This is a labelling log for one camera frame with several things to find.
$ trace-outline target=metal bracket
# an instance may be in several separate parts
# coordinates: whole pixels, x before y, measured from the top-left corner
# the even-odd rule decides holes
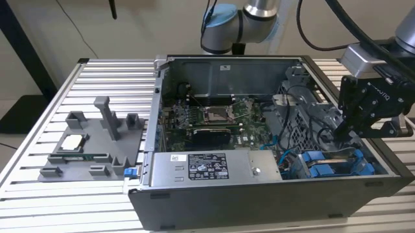
[[[156,55],[155,58],[155,70],[164,69],[167,67],[167,55]]]

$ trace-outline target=aluminum extrusion table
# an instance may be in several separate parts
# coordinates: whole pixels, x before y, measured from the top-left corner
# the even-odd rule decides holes
[[[334,59],[316,59],[336,86],[350,74]],[[119,117],[137,113],[148,118],[153,87],[152,60],[89,60],[77,64],[39,122],[0,174],[0,232],[119,232],[143,233],[123,181],[39,183],[69,111],[100,117],[93,106],[99,95],[111,96],[109,107]],[[415,136],[384,140],[415,173]],[[140,150],[144,148],[145,133]],[[372,200],[350,217],[316,221],[200,229],[192,232],[370,233],[415,232],[415,183],[392,197]]]

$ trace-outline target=white floor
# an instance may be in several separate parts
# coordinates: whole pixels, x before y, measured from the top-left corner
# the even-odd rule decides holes
[[[0,100],[0,119],[13,106],[17,100]],[[0,133],[0,143],[8,144],[13,147],[19,147],[23,140],[25,138],[25,134],[3,134]],[[5,167],[7,162],[15,154],[15,149],[0,145],[0,172]]]

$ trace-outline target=blue latch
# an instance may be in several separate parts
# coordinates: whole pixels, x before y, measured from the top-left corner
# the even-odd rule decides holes
[[[139,176],[139,172],[136,168],[125,168],[124,169],[124,177],[136,178]]]

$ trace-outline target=blue cable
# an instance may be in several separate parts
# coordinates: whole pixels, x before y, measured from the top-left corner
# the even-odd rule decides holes
[[[280,160],[279,160],[277,165],[280,165],[280,164],[283,163],[284,158],[285,158],[285,156],[287,156],[287,154],[288,154],[289,152],[291,152],[291,150],[287,150],[287,151],[284,152],[284,154],[283,154],[281,157],[280,157]]]
[[[277,143],[277,140],[276,140],[276,135],[272,136],[272,143],[271,144],[264,144],[261,145],[261,147],[259,148],[260,150],[264,150],[265,147],[271,147],[271,146],[275,146]]]

